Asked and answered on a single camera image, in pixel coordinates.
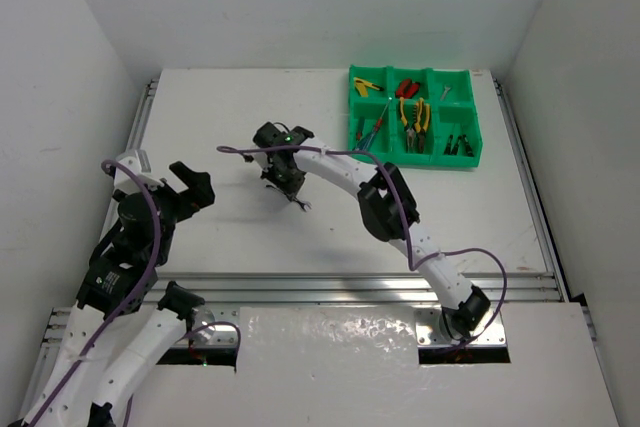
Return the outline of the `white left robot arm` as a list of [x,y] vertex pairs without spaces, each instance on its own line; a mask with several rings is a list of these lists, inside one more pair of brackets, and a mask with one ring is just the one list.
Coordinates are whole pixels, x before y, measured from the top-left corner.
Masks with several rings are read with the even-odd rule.
[[105,160],[117,220],[96,245],[71,309],[54,367],[18,426],[111,426],[170,347],[193,332],[203,298],[171,281],[150,318],[120,354],[122,333],[140,311],[169,257],[178,223],[215,202],[211,176],[183,162],[174,190],[134,155]]

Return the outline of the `red utility knife top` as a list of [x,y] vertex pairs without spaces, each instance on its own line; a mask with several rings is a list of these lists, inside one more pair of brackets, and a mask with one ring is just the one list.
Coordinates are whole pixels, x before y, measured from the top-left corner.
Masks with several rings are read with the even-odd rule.
[[411,82],[413,82],[410,78],[404,79],[399,85],[398,88],[395,91],[395,97],[396,98],[403,98],[401,96],[401,94],[404,92],[404,89],[407,87],[408,84],[410,84]]

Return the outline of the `silver wrench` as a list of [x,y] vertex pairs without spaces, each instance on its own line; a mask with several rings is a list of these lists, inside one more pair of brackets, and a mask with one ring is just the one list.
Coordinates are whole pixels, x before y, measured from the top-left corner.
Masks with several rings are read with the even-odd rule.
[[451,89],[452,89],[452,87],[450,85],[445,85],[443,87],[443,91],[442,91],[442,94],[440,96],[440,101],[444,101],[447,98],[447,95],[449,94]]
[[311,210],[311,204],[307,201],[303,201],[299,199],[295,193],[285,192],[274,185],[266,185],[266,188],[271,189],[277,192],[278,194],[282,195],[284,198],[287,199],[288,202],[298,205],[303,212],[308,212]]

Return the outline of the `blue screwdriver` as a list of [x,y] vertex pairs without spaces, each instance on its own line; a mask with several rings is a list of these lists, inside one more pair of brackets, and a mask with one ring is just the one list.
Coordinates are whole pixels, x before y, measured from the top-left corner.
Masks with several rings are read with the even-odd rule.
[[379,133],[379,131],[381,129],[381,126],[382,126],[382,123],[384,121],[385,115],[386,115],[391,103],[392,103],[392,98],[389,97],[387,102],[386,102],[386,104],[385,104],[385,106],[384,106],[384,108],[383,108],[383,110],[382,110],[382,113],[378,117],[376,123],[374,124],[374,126],[373,126],[373,128],[372,128],[372,130],[371,130],[371,132],[369,134],[368,141],[366,143],[366,149],[367,150],[369,150],[371,148],[371,146],[373,145],[373,143],[375,141],[375,138],[376,138],[377,134]]
[[359,143],[362,139],[364,124],[365,124],[365,118],[359,117],[356,124],[356,133],[355,133],[356,143]]
[[355,149],[359,151],[368,151],[374,143],[377,133],[375,131],[369,132],[366,136],[358,141]]

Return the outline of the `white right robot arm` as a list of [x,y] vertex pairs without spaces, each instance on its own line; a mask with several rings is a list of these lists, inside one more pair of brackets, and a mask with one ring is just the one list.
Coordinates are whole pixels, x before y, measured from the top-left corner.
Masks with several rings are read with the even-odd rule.
[[369,234],[406,255],[410,269],[435,292],[448,335],[460,340],[471,337],[489,311],[490,301],[420,224],[417,202],[396,165],[374,166],[349,154],[339,155],[300,126],[286,131],[267,122],[256,131],[253,143],[259,152],[251,157],[262,168],[261,178],[302,210],[310,208],[298,198],[308,173],[353,196]]

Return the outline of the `yellow utility knife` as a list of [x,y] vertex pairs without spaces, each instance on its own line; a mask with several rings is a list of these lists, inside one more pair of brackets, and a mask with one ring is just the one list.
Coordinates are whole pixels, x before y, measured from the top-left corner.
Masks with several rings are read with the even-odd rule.
[[375,92],[384,91],[384,88],[382,86],[359,77],[355,77],[353,79],[353,84],[356,92],[360,97],[368,97],[370,90],[373,90]]

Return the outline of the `red utility knife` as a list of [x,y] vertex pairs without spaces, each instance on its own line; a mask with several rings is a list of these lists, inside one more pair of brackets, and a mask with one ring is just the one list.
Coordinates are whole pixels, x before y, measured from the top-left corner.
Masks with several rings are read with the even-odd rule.
[[396,98],[403,98],[401,96],[401,94],[404,92],[404,89],[407,87],[408,84],[410,84],[411,82],[413,82],[410,78],[404,79],[399,85],[398,88],[395,91],[395,97]]
[[418,82],[411,82],[404,89],[404,92],[401,96],[405,99],[413,98],[420,90],[420,84]]

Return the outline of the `green black precision screwdriver top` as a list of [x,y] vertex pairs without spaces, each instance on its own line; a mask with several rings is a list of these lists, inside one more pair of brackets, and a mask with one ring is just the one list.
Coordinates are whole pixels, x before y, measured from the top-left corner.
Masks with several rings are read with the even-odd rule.
[[472,148],[471,143],[470,143],[470,141],[469,141],[469,139],[468,139],[468,137],[466,135],[462,135],[461,136],[461,142],[462,142],[463,147],[464,147],[465,155],[467,157],[474,157],[475,154],[474,154],[473,148]]

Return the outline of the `green black precision screwdriver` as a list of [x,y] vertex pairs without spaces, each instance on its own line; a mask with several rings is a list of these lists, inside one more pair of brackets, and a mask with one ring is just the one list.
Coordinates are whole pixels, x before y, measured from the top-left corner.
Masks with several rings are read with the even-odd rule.
[[474,154],[473,148],[472,148],[471,143],[470,143],[470,141],[469,141],[469,139],[468,139],[468,137],[466,135],[462,135],[461,136],[461,142],[462,142],[463,147],[464,147],[465,155],[467,157],[474,157],[475,154]]
[[465,154],[464,140],[465,140],[464,135],[459,135],[457,137],[455,142],[452,144],[452,148],[450,152],[452,156],[461,156]]
[[458,150],[457,140],[454,137],[454,135],[451,134],[447,139],[447,143],[446,143],[446,146],[445,146],[443,154],[445,156],[456,155],[457,154],[457,150]]

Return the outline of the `yellow pliers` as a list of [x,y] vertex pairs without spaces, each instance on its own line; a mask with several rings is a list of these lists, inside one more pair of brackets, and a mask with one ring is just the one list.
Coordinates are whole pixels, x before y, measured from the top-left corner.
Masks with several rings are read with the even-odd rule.
[[416,132],[413,128],[411,117],[407,113],[406,100],[404,97],[399,98],[399,113],[400,113],[400,120],[405,132],[406,150],[408,153],[410,153],[414,149]]
[[426,143],[426,134],[431,119],[431,106],[422,97],[415,104],[414,108],[414,130],[416,132],[415,151],[423,153]]

